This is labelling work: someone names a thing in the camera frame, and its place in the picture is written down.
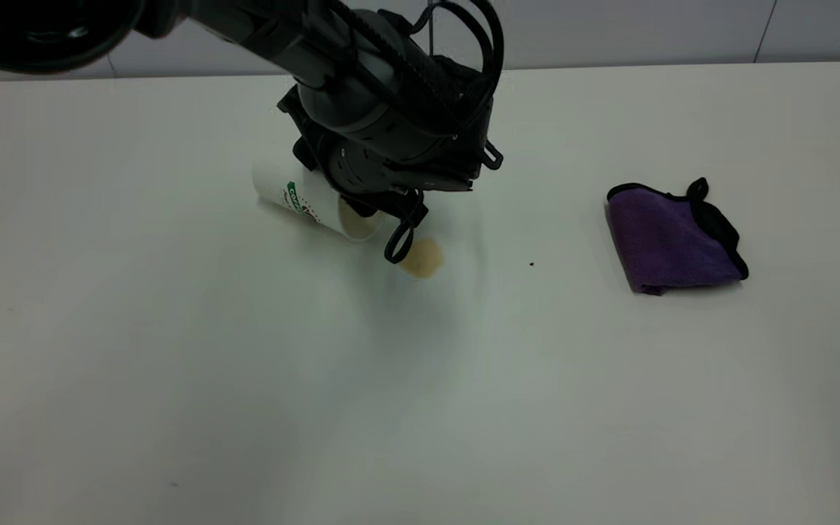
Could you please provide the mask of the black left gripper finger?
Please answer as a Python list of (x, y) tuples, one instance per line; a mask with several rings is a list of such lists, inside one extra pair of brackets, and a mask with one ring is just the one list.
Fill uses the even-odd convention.
[(383, 212), (399, 220), (399, 225), (384, 247), (384, 259), (399, 265), (407, 258), (416, 237), (416, 229), (429, 213), (424, 205), (424, 193), (421, 190), (407, 190), (406, 194), (385, 195)]
[(360, 218), (373, 218), (380, 211), (384, 211), (384, 197), (380, 194), (342, 192), (340, 197)]

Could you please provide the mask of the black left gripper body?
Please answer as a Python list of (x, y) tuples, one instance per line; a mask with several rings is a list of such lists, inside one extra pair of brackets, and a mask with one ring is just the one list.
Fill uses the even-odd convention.
[(320, 173), (338, 193), (406, 194), (384, 173), (384, 161), (366, 147), (330, 132), (310, 130), (294, 143), (294, 156), (310, 171)]

